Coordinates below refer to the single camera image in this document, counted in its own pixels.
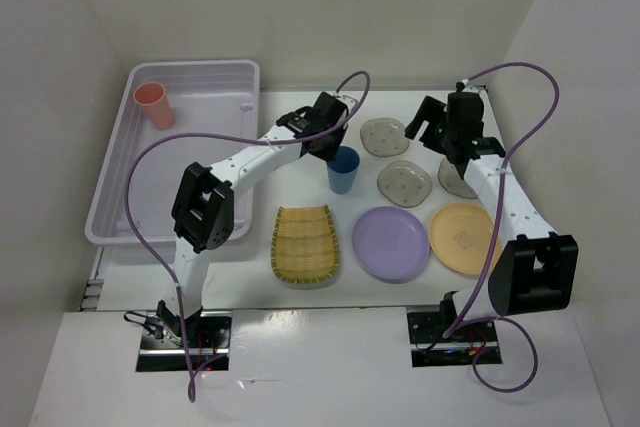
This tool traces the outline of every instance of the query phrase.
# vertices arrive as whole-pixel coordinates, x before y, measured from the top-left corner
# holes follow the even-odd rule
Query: orange cup
[[[167,130],[175,123],[176,119],[167,100],[167,91],[161,83],[142,84],[133,93],[133,99],[156,129]]]

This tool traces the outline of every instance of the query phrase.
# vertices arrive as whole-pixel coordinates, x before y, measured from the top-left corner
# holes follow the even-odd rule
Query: woven tray
[[[280,207],[271,241],[271,269],[278,279],[316,284],[331,279],[339,265],[340,247],[329,207]]]

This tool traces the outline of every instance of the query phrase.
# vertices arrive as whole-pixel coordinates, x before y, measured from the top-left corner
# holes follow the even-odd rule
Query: plastic tray
[[[136,88],[149,81],[164,84],[176,117],[174,126],[158,131],[133,100]],[[163,137],[209,132],[256,138],[260,69],[249,60],[153,62],[135,67],[125,88],[98,179],[85,234],[97,245],[137,243],[124,215],[123,184],[136,156]],[[209,165],[231,157],[244,146],[213,139],[178,139],[151,151],[140,163],[131,185],[131,211],[147,240],[173,242],[171,207],[184,169],[192,162]],[[235,206],[231,239],[251,224],[253,189]]]

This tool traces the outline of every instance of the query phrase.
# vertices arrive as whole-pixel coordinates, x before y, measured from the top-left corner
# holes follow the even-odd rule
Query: table surface
[[[524,391],[498,394],[470,366],[412,368],[401,307],[234,312],[227,372],[136,373],[140,327],[118,312],[65,314],[32,427],[609,425],[569,311],[519,316],[540,367]],[[480,369],[507,387],[531,352],[498,323],[504,365]]]
[[[263,92],[260,97],[260,131],[266,131],[282,114],[312,104],[314,92]],[[438,303],[451,290],[468,288],[474,278],[444,267],[430,254],[427,267],[415,280],[405,284],[387,284],[367,274],[357,263],[351,247],[351,231],[366,211],[391,205],[380,194],[376,179],[389,163],[405,159],[422,167],[432,178],[434,189],[420,206],[409,209],[428,227],[433,215],[444,205],[455,202],[479,203],[446,192],[438,183],[437,170],[442,155],[429,151],[418,141],[411,142],[402,155],[378,158],[367,153],[360,141],[360,127],[374,118],[393,117],[405,125],[415,115],[425,95],[445,101],[448,91],[372,91],[350,122],[343,145],[354,147],[361,165],[353,189],[346,195],[332,193],[325,163],[305,157],[268,176],[255,189],[254,213],[249,233],[228,242],[214,252],[203,291],[208,309],[239,308],[315,308],[348,306],[394,306]],[[500,138],[486,92],[485,135]],[[338,232],[341,268],[336,281],[318,289],[295,289],[280,282],[271,272],[270,243],[276,212],[280,206],[309,207],[327,204]],[[171,245],[159,249],[172,260]],[[167,288],[168,277],[140,246],[105,248],[98,266],[104,286],[98,310],[155,309]]]
[[[394,159],[365,153],[363,122],[394,117],[408,122],[424,95],[447,92],[372,92],[345,139],[362,154],[354,189],[332,194],[324,163],[303,159],[269,176],[256,189],[253,226],[237,243],[216,252],[204,290],[207,308],[380,306],[437,303],[443,293],[471,286],[432,255],[425,272],[407,284],[390,285],[366,274],[349,237],[367,210],[388,205],[375,187]],[[281,113],[312,103],[315,92],[263,93],[262,131]],[[488,99],[483,94],[485,105]],[[498,136],[485,113],[487,135]],[[418,142],[397,158],[409,159],[434,179],[434,192],[411,212],[428,223],[443,205],[464,202],[435,178],[441,156]],[[311,291],[288,288],[269,266],[269,243],[279,206],[328,204],[340,235],[338,281]],[[161,249],[167,258],[170,247]],[[102,252],[105,279],[101,310],[153,309],[166,274],[141,248]],[[574,318],[569,311],[519,316],[537,344],[535,381],[516,394],[482,387],[470,366],[412,368],[403,307],[313,310],[236,310],[227,372],[198,381],[198,400],[187,400],[184,372],[136,373],[140,328],[121,312],[65,314],[33,412],[31,425],[86,427],[163,426],[377,426],[377,425],[609,425]],[[531,369],[522,335],[497,325],[503,365],[481,367],[487,380],[513,386]]]

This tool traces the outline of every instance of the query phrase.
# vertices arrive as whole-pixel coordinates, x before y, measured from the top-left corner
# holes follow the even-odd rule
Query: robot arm
[[[420,141],[446,155],[495,222],[505,151],[497,139],[483,136],[483,114],[480,95],[459,84],[447,104],[426,97],[405,135],[414,139],[428,122]],[[495,253],[499,260],[466,318],[565,308],[571,297],[578,246],[571,235],[558,235],[542,218],[509,167],[500,237],[504,250]],[[472,290],[445,296],[445,301],[453,302],[454,316]]]
[[[252,145],[208,167],[193,163],[185,170],[171,215],[176,232],[173,270],[182,290],[187,338],[197,330],[211,252],[233,232],[234,199],[307,153],[332,160],[346,126],[313,141],[296,142],[296,139],[326,131],[343,120],[348,109],[340,99],[323,92],[313,107],[303,107],[281,117],[259,139],[263,145]],[[156,314],[174,336],[181,337],[178,312],[175,285],[170,283]]]

